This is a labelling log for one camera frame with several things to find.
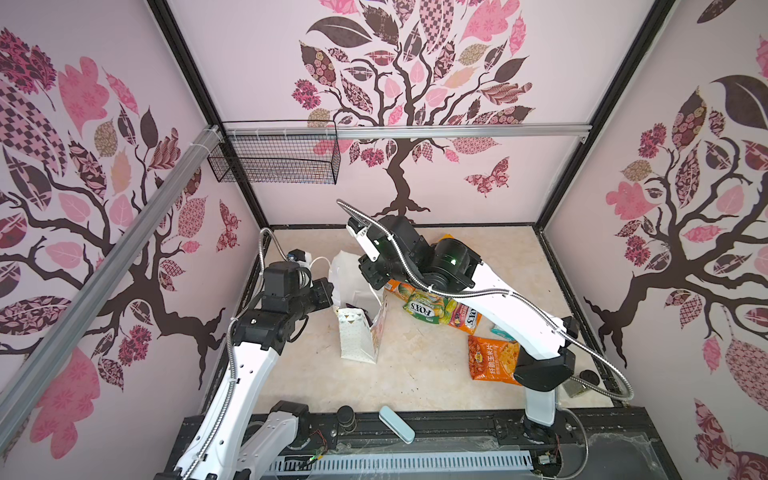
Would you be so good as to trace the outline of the white paper gift bag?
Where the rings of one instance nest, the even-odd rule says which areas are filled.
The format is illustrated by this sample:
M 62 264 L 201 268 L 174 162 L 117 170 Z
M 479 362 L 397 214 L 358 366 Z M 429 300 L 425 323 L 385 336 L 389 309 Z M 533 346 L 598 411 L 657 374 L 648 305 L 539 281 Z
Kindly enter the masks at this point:
M 327 279 L 334 287 L 332 310 L 338 324 L 340 357 L 376 364 L 387 314 L 384 290 L 376 290 L 367 282 L 358 257 L 352 253 L 341 251 L 332 260 L 323 256 L 313 259 L 310 270 L 317 265 L 327 268 Z

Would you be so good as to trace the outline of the green yellow Fox's candy bag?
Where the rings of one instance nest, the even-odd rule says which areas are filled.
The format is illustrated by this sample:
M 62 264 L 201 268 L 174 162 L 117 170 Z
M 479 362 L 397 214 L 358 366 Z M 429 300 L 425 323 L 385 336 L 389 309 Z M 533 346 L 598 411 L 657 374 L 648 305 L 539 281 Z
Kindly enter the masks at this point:
M 403 310 L 413 318 L 430 324 L 447 324 L 457 307 L 451 298 L 415 291 L 403 305 Z

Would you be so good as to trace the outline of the orange chestnut snack bag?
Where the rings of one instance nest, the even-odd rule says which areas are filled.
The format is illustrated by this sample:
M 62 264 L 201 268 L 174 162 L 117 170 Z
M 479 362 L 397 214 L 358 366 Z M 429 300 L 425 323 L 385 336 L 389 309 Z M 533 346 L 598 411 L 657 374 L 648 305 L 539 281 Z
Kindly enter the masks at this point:
M 519 385 L 514 377 L 519 354 L 517 342 L 468 337 L 468 366 L 473 380 Z

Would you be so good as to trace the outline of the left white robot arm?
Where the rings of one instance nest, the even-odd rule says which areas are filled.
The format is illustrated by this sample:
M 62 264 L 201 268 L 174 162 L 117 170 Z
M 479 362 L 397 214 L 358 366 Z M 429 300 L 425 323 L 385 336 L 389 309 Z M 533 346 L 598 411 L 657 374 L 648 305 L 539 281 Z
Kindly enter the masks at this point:
M 246 433 L 255 403 L 284 347 L 296 341 L 311 313 L 331 305 L 333 286 L 314 279 L 307 263 L 270 264 L 263 285 L 225 337 L 228 367 L 200 426 L 161 479 L 259 479 L 281 452 L 308 433 L 304 404 L 277 403 L 262 425 Z

